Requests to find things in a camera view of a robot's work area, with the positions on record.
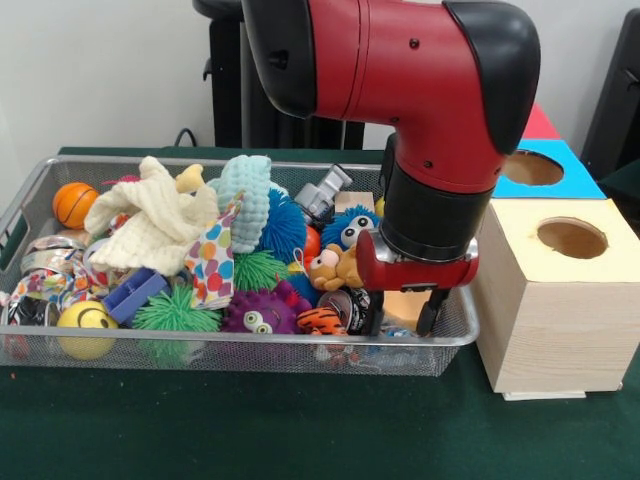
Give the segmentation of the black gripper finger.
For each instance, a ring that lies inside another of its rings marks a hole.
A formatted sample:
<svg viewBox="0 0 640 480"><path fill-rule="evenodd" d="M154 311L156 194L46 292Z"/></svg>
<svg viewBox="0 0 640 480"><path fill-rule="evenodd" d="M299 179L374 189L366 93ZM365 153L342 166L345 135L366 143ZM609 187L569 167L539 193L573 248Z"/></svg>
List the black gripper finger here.
<svg viewBox="0 0 640 480"><path fill-rule="evenodd" d="M369 307L366 316L365 335L378 336L384 320L384 292L368 290Z"/></svg>
<svg viewBox="0 0 640 480"><path fill-rule="evenodd" d="M429 300L423 305L416 324L416 333L420 337L427 336L431 332L449 294L450 289L431 291Z"/></svg>

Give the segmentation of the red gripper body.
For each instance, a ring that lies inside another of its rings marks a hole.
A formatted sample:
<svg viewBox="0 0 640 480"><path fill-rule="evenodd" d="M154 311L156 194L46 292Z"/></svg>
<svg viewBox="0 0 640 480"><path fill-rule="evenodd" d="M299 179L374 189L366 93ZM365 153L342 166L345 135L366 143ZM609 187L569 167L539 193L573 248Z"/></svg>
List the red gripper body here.
<svg viewBox="0 0 640 480"><path fill-rule="evenodd" d="M426 291L464 286L479 267L479 248L473 238L465 255L449 262L413 260L393 251L378 230L357 237L356 266L369 291Z"/></svg>

